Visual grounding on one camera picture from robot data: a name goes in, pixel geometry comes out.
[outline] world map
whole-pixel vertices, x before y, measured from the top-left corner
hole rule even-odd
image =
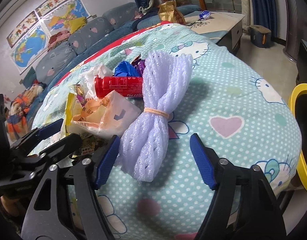
[[[13,53],[15,63],[21,67],[28,67],[30,62],[40,56],[40,51],[46,45],[46,34],[41,29],[36,29],[31,35],[22,39]]]
[[[63,30],[70,30],[69,20],[80,17],[88,17],[86,9],[84,8],[81,0],[73,0],[57,9],[50,20],[47,20],[46,25],[51,34]]]

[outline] red aluminum can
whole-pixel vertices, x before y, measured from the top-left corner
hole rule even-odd
[[[142,77],[95,76],[95,92],[98,98],[104,98],[113,90],[124,97],[142,98]]]

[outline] hello kitty tablecloth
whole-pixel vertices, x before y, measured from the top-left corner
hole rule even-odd
[[[294,176],[301,149],[296,120],[281,96],[249,66],[202,35],[179,24],[164,24],[133,34],[120,45],[94,55],[47,95],[33,127],[64,117],[69,86],[100,62],[113,69],[139,53],[163,50],[194,58],[189,88],[170,115],[166,158],[153,182],[138,182],[113,168],[98,201],[119,239],[194,239],[209,208],[213,191],[201,179],[189,139],[198,133],[218,156],[237,166],[258,164],[275,193]],[[49,146],[53,137],[35,152]],[[72,198],[72,215],[79,215]],[[237,210],[239,193],[232,212]]]

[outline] wall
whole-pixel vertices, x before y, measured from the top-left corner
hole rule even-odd
[[[287,4],[286,0],[276,0],[278,38],[287,39]]]
[[[33,11],[45,0],[27,0],[23,3],[0,27],[0,93],[7,95],[13,100],[18,94],[22,93],[25,87],[19,84],[19,81],[25,77],[28,68],[21,75],[17,67],[11,60],[11,49],[7,43],[6,37],[23,20],[23,18]],[[91,15],[101,16],[105,11],[116,6],[128,3],[132,0],[82,0],[86,9]],[[35,68],[38,58],[32,66]]]

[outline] blue gripper pad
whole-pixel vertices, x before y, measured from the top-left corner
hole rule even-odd
[[[101,185],[106,184],[111,169],[116,161],[119,152],[120,139],[115,135],[115,139],[111,144],[111,147],[106,152],[103,160],[97,168],[97,178],[95,180],[95,185],[99,189]]]
[[[54,121],[51,124],[48,124],[45,127],[42,127],[39,129],[39,139],[40,140],[45,140],[47,138],[49,138],[50,136],[60,132],[61,130],[61,126],[63,123],[63,119],[59,119],[57,121]]]
[[[203,182],[207,184],[210,189],[216,186],[214,168],[204,152],[204,145],[201,143],[197,134],[190,137],[190,149],[200,171]]]

